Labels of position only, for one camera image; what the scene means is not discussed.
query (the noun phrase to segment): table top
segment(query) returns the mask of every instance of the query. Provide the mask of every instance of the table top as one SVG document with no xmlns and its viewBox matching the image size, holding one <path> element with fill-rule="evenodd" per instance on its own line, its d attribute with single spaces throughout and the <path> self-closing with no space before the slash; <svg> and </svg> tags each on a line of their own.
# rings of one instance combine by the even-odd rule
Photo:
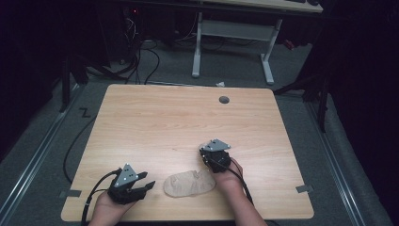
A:
<svg viewBox="0 0 399 226">
<path fill-rule="evenodd" d="M 273 9 L 284 9 L 302 12 L 323 12 L 323 8 L 318 6 L 312 6 L 308 2 L 297 3 L 286 0 L 202 0 L 203 2 L 209 3 L 220 3 L 220 4 L 232 4 L 246 7 L 256 8 L 273 8 Z"/>
<path fill-rule="evenodd" d="M 229 98 L 227 104 L 219 97 Z M 309 195 L 279 108 L 270 89 L 111 85 L 93 126 L 61 216 L 79 221 L 90 190 L 108 172 L 132 165 L 156 181 L 124 221 L 223 220 L 233 214 L 220 192 L 171 198 L 163 191 L 168 176 L 203 170 L 199 145 L 218 138 L 244 169 L 254 204 L 265 219 L 311 218 Z M 114 177 L 100 188 L 109 188 Z M 96 195 L 88 211 L 91 217 Z"/>
</svg>

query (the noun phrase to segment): metal desk leg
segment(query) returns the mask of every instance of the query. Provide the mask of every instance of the metal desk leg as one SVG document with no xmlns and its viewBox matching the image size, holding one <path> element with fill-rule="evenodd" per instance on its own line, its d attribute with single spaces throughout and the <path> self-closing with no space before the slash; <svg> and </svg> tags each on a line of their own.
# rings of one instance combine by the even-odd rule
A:
<svg viewBox="0 0 399 226">
<path fill-rule="evenodd" d="M 279 34 L 279 28 L 281 27 L 282 19 L 279 19 L 274 27 L 272 37 L 270 39 L 267 51 L 265 54 L 261 54 L 261 61 L 263 65 L 264 76 L 266 77 L 266 83 L 269 85 L 274 84 L 273 74 L 270 70 L 269 58 L 273 50 L 273 46 L 276 42 L 277 35 Z"/>
<path fill-rule="evenodd" d="M 194 53 L 194 62 L 193 62 L 193 77 L 200 76 L 200 38 L 202 33 L 202 12 L 199 12 L 199 21 L 197 28 L 197 46 L 196 52 Z"/>
</svg>

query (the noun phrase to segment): black cable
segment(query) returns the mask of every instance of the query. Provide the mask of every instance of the black cable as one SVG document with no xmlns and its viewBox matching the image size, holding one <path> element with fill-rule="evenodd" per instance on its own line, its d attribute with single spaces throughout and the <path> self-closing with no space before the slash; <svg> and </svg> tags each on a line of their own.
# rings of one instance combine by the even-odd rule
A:
<svg viewBox="0 0 399 226">
<path fill-rule="evenodd" d="M 83 129 L 79 132 L 79 134 L 74 138 L 74 140 L 73 140 L 73 142 L 72 142 L 70 148 L 68 149 L 67 153 L 65 154 L 64 162 L 63 162 L 63 164 L 62 164 L 62 169 L 64 170 L 64 175 L 65 175 L 65 177 L 67 178 L 67 180 L 68 180 L 68 182 L 69 182 L 70 184 L 72 184 L 72 179 L 71 179 L 71 177 L 68 175 L 68 172 L 67 172 L 67 159 L 68 159 L 68 155 L 70 155 L 71 149 L 72 149 L 73 145 L 75 144 L 75 142 L 77 141 L 77 139 L 80 138 L 80 136 L 83 134 L 83 132 L 88 128 L 88 126 L 89 126 L 92 122 L 94 122 L 94 120 L 95 120 L 96 118 L 97 118 L 97 115 L 94 116 L 93 119 L 91 119 L 91 120 L 85 125 L 85 127 L 83 127 Z"/>
<path fill-rule="evenodd" d="M 246 191 L 248 200 L 253 204 L 252 196 L 250 195 L 249 189 L 248 189 L 248 187 L 247 187 L 247 184 L 246 184 L 246 182 L 244 181 L 244 178 L 243 178 L 242 176 L 238 175 L 238 173 L 236 173 L 234 170 L 232 170 L 232 169 L 230 169 L 230 168 L 227 168 L 227 167 L 223 166 L 222 164 L 216 162 L 216 161 L 215 161 L 214 159 L 212 159 L 212 158 L 210 158 L 210 159 L 207 158 L 206 160 L 211 160 L 213 163 L 219 165 L 221 168 L 223 168 L 223 169 L 225 169 L 225 170 L 228 170 L 228 171 L 230 171 L 232 174 L 234 174 L 234 175 L 241 181 L 241 184 L 243 185 L 243 188 L 244 188 L 244 190 Z"/>
<path fill-rule="evenodd" d="M 155 54 L 155 56 L 158 58 L 158 62 L 156 63 L 155 69 L 147 76 L 146 80 L 144 81 L 144 85 L 147 85 L 147 82 L 149 81 L 149 79 L 153 75 L 153 73 L 155 73 L 155 71 L 158 69 L 159 63 L 161 61 L 159 56 L 153 50 L 151 50 L 151 49 L 146 49 L 146 50 Z"/>
<path fill-rule="evenodd" d="M 86 225 L 86 219 L 88 217 L 88 207 L 90 206 L 91 200 L 92 200 L 92 196 L 94 193 L 96 193 L 97 191 L 97 187 L 100 185 L 100 183 L 105 180 L 107 177 L 113 175 L 113 174 L 119 174 L 122 171 L 122 169 L 117 169 L 111 172 L 108 172 L 102 179 L 100 179 L 99 182 L 97 182 L 97 184 L 93 187 L 93 189 L 91 190 L 90 194 L 88 195 L 88 199 L 86 200 L 85 203 L 85 208 L 83 209 L 83 213 L 82 213 L 82 220 L 80 222 L 80 225 L 85 226 Z"/>
</svg>

